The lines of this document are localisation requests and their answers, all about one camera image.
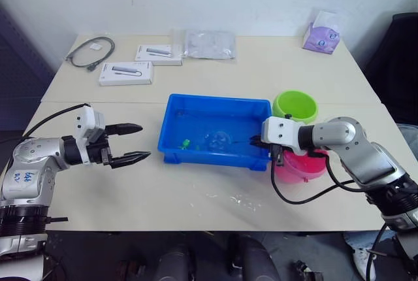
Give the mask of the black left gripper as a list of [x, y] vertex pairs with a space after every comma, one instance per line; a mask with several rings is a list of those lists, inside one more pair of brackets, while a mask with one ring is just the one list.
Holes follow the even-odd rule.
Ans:
[[95, 142], [88, 144], [88, 157], [91, 163], [109, 165], [112, 169], [133, 165], [142, 161], [151, 155], [151, 152], [135, 151], [125, 153], [121, 157], [112, 157], [110, 145], [108, 143], [109, 135], [128, 135], [142, 131], [143, 127], [137, 124], [113, 124], [105, 126], [105, 133]]

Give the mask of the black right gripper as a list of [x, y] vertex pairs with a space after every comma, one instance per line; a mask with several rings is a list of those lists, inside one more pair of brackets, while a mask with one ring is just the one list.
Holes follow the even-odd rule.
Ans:
[[269, 144], [261, 141], [260, 135], [254, 135], [250, 138], [250, 144], [258, 148], [269, 151], [270, 159], [276, 166], [283, 166], [283, 147], [279, 144]]

